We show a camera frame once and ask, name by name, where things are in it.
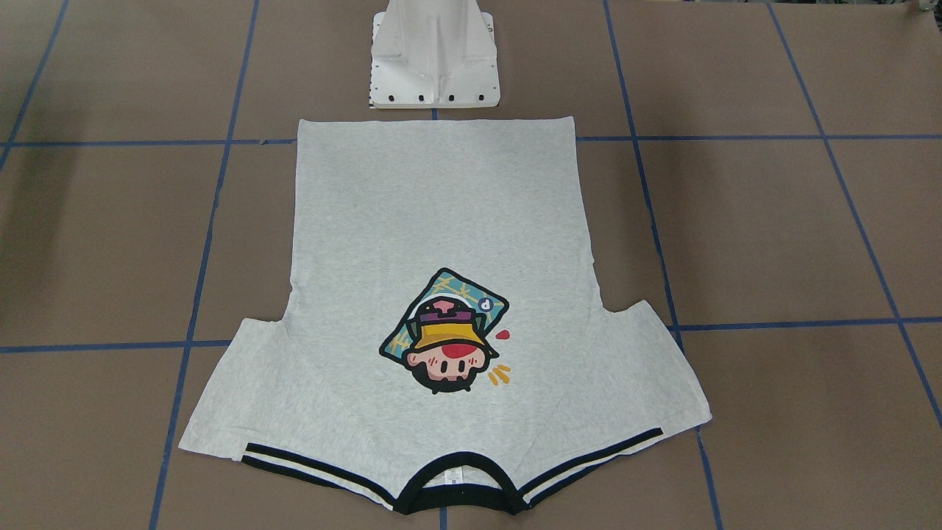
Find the grey cartoon print t-shirt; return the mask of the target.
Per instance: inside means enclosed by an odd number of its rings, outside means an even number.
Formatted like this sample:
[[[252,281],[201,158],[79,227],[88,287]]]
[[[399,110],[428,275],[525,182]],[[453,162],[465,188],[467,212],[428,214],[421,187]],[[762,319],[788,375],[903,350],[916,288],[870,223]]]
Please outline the grey cartoon print t-shirt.
[[[182,450],[411,514],[533,509],[711,420],[646,301],[603,307],[571,118],[297,130],[291,292]]]

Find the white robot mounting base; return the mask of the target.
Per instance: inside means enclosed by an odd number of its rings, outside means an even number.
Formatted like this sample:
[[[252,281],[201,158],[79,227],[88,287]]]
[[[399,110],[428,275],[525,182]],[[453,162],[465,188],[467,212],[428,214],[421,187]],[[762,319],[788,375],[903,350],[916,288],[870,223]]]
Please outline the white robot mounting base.
[[[499,105],[494,19],[477,1],[390,1],[374,14],[371,57],[375,110]]]

